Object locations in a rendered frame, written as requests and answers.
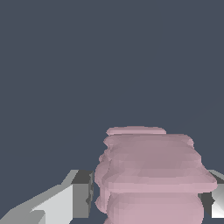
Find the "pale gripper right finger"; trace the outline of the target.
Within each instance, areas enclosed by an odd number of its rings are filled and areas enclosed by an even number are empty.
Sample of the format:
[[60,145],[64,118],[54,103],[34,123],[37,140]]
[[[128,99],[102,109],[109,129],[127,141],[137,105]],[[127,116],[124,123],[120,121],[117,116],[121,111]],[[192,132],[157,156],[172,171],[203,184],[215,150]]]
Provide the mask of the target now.
[[224,174],[209,170],[209,172],[217,180],[217,188],[211,192],[204,192],[199,194],[199,198],[207,212],[212,218],[224,219]]

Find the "pink lumpy object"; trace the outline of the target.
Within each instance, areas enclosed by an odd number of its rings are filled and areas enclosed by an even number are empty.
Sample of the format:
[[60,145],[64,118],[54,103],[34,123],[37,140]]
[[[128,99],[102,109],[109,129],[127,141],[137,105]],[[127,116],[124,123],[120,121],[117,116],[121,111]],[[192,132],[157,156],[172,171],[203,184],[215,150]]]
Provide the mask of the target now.
[[217,188],[193,140],[159,127],[114,127],[99,157],[95,204],[103,224],[201,224],[198,195]]

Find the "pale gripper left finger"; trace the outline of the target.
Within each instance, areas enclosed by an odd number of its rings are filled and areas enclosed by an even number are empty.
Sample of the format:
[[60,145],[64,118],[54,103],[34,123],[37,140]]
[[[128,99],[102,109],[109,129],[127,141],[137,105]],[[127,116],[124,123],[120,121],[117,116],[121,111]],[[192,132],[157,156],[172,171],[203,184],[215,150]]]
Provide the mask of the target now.
[[71,170],[60,185],[12,208],[0,224],[69,224],[87,218],[94,196],[94,172]]

